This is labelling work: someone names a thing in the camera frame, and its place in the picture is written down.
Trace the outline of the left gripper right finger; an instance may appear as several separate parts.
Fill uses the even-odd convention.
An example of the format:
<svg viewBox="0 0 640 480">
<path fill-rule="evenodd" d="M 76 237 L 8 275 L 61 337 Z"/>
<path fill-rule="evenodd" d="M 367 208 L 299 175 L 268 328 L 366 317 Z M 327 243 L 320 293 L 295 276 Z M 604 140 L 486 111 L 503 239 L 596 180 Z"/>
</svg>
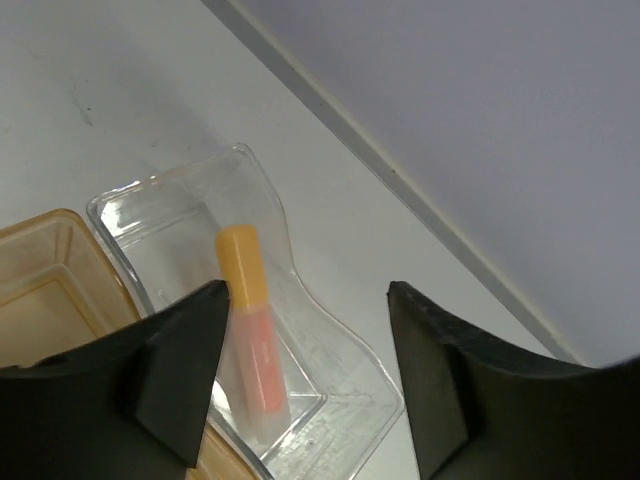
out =
<svg viewBox="0 0 640 480">
<path fill-rule="evenodd" d="M 424 479 L 635 479 L 639 362 L 603 368 L 518 347 L 406 282 L 390 323 Z"/>
</svg>

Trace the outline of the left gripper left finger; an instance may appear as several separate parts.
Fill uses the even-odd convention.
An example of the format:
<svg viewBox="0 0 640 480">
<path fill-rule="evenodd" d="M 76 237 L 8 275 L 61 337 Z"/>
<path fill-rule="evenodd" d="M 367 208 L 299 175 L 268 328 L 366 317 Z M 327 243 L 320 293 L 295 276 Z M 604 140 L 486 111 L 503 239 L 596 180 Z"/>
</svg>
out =
<svg viewBox="0 0 640 480">
<path fill-rule="evenodd" d="M 5 479 L 182 479 L 197 464 L 229 313 L 225 282 L 29 367 L 1 371 Z"/>
</svg>

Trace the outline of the orange highlighter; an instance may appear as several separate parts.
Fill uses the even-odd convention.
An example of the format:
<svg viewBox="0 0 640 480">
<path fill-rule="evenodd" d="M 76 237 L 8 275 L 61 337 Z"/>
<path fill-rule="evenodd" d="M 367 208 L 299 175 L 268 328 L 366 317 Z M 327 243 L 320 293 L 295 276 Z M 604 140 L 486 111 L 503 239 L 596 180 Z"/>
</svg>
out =
<svg viewBox="0 0 640 480">
<path fill-rule="evenodd" d="M 228 226 L 215 247 L 231 295 L 232 342 L 251 425 L 260 443 L 271 444 L 288 428 L 290 409 L 257 230 Z"/>
</svg>

